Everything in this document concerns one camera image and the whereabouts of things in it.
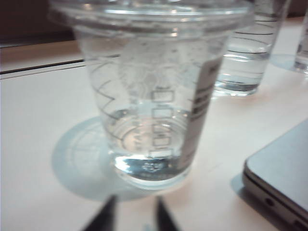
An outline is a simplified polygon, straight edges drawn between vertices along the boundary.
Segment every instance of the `table surface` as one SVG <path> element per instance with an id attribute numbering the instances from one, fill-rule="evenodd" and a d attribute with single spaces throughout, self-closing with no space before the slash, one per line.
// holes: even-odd
<path id="1" fill-rule="evenodd" d="M 2 75 L 1 230 L 82 230 L 113 193 L 119 231 L 153 231 L 157 194 L 183 231 L 288 230 L 243 192 L 240 173 L 248 156 L 308 117 L 308 78 L 290 68 L 301 21 L 283 24 L 256 94 L 213 95 L 190 174 L 163 192 L 135 189 L 103 161 L 85 67 Z"/>

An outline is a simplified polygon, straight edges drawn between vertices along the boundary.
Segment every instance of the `laptop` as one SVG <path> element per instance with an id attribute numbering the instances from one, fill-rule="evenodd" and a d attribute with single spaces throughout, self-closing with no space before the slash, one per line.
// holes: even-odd
<path id="1" fill-rule="evenodd" d="M 308 119 L 246 159 L 242 177 L 258 200 L 308 231 Z"/>

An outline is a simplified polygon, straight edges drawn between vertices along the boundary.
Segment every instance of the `clear plastic cup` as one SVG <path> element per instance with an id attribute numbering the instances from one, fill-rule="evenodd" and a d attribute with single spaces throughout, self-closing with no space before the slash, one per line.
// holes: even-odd
<path id="1" fill-rule="evenodd" d="M 305 74 L 308 74 L 308 8 L 306 10 L 302 34 L 297 48 L 294 67 Z"/>
<path id="2" fill-rule="evenodd" d="M 228 41 L 216 91 L 231 96 L 256 92 L 289 4 L 290 0 L 255 0 L 255 23 L 237 30 Z"/>
<path id="3" fill-rule="evenodd" d="M 228 35 L 253 21 L 242 0 L 51 1 L 88 61 L 112 164 L 143 189 L 186 176 Z"/>

